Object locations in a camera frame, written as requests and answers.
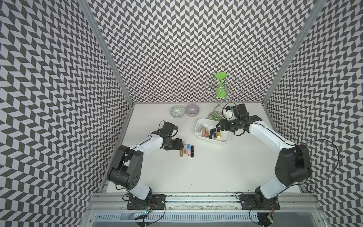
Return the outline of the black lipstick short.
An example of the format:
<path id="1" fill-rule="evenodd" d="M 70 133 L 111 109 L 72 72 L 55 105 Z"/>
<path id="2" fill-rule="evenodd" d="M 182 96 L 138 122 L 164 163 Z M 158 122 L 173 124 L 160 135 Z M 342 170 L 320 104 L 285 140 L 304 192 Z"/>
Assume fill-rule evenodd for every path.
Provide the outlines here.
<path id="1" fill-rule="evenodd" d="M 216 128 L 213 129 L 213 137 L 214 137 L 214 139 L 217 138 L 217 129 Z"/>

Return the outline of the white storage box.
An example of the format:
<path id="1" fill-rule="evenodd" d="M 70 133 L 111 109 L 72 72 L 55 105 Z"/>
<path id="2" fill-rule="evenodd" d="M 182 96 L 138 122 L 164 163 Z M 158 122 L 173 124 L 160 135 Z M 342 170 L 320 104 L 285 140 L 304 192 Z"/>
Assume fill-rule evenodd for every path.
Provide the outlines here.
<path id="1" fill-rule="evenodd" d="M 197 139 L 215 144 L 227 144 L 230 141 L 231 133 L 218 130 L 217 124 L 218 121 L 200 118 L 194 129 Z"/>

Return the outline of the peach lipstick tube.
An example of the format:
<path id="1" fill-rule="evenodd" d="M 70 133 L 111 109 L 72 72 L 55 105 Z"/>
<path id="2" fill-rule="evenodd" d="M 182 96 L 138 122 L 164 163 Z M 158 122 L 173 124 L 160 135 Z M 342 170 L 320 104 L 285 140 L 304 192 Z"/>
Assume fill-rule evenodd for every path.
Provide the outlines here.
<path id="1" fill-rule="evenodd" d="M 206 137 L 206 127 L 205 126 L 203 126 L 202 127 L 202 137 Z"/>

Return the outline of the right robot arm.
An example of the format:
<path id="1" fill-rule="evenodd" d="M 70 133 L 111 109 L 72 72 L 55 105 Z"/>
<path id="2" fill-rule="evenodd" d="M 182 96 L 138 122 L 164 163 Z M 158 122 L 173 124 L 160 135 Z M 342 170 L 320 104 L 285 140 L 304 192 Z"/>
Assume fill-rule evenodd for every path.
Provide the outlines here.
<path id="1" fill-rule="evenodd" d="M 269 128 L 263 120 L 254 115 L 241 119 L 222 119 L 216 125 L 220 131 L 236 132 L 243 129 L 267 145 L 277 155 L 274 175 L 270 180 L 255 190 L 256 200 L 264 201 L 276 198 L 294 183 L 312 176 L 310 153 L 307 146 L 293 144 Z"/>

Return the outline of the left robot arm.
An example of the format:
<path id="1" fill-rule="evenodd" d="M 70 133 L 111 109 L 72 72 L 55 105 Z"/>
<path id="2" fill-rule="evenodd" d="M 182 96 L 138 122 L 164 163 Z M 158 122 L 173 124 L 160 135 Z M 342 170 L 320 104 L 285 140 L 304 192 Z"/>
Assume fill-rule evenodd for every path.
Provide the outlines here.
<path id="1" fill-rule="evenodd" d="M 147 136 L 145 140 L 130 147 L 121 145 L 110 164 L 107 180 L 124 187 L 131 195 L 139 200 L 148 200 L 152 189 L 141 181 L 143 159 L 157 149 L 183 149 L 183 141 L 172 138 L 164 130 L 157 130 Z"/>

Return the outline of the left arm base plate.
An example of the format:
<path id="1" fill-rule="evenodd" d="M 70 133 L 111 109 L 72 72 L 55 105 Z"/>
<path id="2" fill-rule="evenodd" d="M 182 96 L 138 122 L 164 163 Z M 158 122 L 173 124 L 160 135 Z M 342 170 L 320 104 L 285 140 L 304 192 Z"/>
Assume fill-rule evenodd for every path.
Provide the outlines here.
<path id="1" fill-rule="evenodd" d="M 127 202 L 127 210 L 164 210 L 166 202 L 165 194 L 153 194 L 145 200 L 138 199 L 136 196 L 130 196 Z"/>

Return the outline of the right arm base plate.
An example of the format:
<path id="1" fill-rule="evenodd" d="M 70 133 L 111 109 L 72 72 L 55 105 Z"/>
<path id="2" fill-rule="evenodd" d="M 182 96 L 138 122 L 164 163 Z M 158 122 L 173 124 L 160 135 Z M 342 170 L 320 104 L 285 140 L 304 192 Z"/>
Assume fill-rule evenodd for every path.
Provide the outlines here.
<path id="1" fill-rule="evenodd" d="M 261 196 L 252 194 L 239 194 L 237 198 L 240 200 L 240 204 L 243 210 L 280 210 L 280 204 L 278 197 L 266 199 Z"/>

